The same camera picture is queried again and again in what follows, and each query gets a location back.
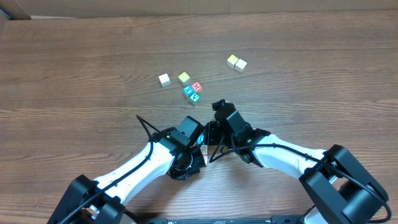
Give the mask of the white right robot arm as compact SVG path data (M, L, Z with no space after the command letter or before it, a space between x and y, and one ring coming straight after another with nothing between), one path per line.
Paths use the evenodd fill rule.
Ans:
M302 223L384 223L391 219L387 192L347 150L309 149L279 139L249 123L210 122L208 145L227 146L244 162L298 179L314 206Z

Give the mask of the plain cream wooden block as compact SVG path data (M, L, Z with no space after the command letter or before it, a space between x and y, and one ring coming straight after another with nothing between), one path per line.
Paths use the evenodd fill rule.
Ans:
M200 148L200 150L201 150L201 153L202 153L204 156L207 156L207 155L208 155L208 146L207 146L207 145L202 145L201 148Z

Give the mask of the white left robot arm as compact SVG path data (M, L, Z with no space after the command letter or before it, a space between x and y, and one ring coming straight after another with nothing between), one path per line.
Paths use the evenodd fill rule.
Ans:
M179 145L175 138L150 139L145 148L116 170L94 180L75 178L49 218L49 223L135 223L126 205L154 179L168 174L186 180L206 162L203 136Z

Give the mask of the red Y wooden block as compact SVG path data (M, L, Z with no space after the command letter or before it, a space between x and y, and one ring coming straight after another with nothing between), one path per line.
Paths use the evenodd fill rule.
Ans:
M203 155L203 159L205 161L205 166L208 165L208 155Z

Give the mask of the blue D wooden block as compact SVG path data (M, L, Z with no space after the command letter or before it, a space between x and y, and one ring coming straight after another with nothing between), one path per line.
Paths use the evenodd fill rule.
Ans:
M198 139L197 139L197 144L198 144L198 145L203 144L204 139L205 139L205 135L204 135L204 134L201 134L201 135L198 137Z

